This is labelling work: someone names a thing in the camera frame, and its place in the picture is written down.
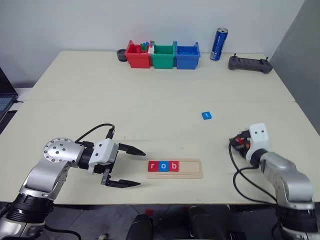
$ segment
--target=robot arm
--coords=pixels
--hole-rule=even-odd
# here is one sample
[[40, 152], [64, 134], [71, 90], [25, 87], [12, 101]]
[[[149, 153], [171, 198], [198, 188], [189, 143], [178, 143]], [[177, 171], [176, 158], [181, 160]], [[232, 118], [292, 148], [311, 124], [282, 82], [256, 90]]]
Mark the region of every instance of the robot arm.
[[87, 169], [89, 174], [103, 173], [101, 184], [109, 187], [127, 188], [139, 185], [134, 181], [110, 179], [119, 150], [145, 156], [139, 149], [115, 143], [111, 138], [97, 142], [95, 148], [91, 142], [77, 143], [65, 137], [48, 142], [40, 161], [28, 174], [12, 206], [2, 213], [0, 240], [35, 239], [41, 235], [45, 218], [53, 210], [54, 200], [66, 181], [70, 168]]
[[312, 184], [293, 162], [269, 151], [265, 124], [251, 125], [249, 130], [232, 138], [230, 143], [272, 183], [282, 236], [293, 240], [320, 239]]

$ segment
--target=blue can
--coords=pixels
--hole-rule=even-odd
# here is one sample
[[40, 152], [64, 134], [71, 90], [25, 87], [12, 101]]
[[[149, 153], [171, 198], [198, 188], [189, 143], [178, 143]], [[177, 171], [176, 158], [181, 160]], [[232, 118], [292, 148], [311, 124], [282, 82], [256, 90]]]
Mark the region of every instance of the blue can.
[[228, 35], [228, 29], [226, 28], [220, 27], [216, 30], [214, 43], [212, 46], [212, 52], [210, 54], [211, 60], [218, 61], [220, 59], [227, 35]]

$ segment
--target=floor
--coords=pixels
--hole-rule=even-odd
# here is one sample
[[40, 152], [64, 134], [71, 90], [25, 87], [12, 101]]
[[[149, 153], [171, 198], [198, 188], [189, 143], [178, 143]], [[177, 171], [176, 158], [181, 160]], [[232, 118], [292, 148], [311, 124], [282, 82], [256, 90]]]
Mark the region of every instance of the floor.
[[[189, 205], [104, 205], [81, 210], [56, 206], [46, 219], [49, 227], [78, 232], [83, 240], [96, 240], [100, 234], [108, 234], [108, 240], [125, 240], [134, 218], [138, 214], [152, 215], [154, 240], [189, 239], [186, 216]], [[228, 219], [230, 230], [244, 232], [247, 240], [272, 240], [271, 228], [276, 222], [273, 208], [254, 211], [230, 211], [225, 205], [201, 205], [220, 221]], [[316, 204], [320, 216], [320, 203]], [[277, 240], [281, 237], [276, 230]], [[71, 234], [44, 230], [38, 240], [75, 240]]]

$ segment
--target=black remote controller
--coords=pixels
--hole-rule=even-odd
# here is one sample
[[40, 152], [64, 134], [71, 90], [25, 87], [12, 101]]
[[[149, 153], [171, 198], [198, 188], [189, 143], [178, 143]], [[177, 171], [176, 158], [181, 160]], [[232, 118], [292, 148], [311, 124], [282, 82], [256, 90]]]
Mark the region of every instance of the black remote controller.
[[268, 74], [273, 69], [268, 58], [266, 59], [250, 59], [250, 58], [241, 58], [237, 57], [236, 54], [229, 58], [229, 69], [245, 69], [245, 70], [256, 70], [261, 71], [264, 74]]

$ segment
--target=wooden board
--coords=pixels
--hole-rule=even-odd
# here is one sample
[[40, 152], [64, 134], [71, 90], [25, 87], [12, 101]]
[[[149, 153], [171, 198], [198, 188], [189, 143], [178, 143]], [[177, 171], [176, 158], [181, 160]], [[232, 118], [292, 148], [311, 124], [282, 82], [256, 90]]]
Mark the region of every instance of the wooden board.
[[202, 167], [199, 159], [175, 158], [157, 159], [150, 161], [178, 161], [179, 171], [148, 171], [146, 166], [146, 177], [148, 179], [201, 179]]

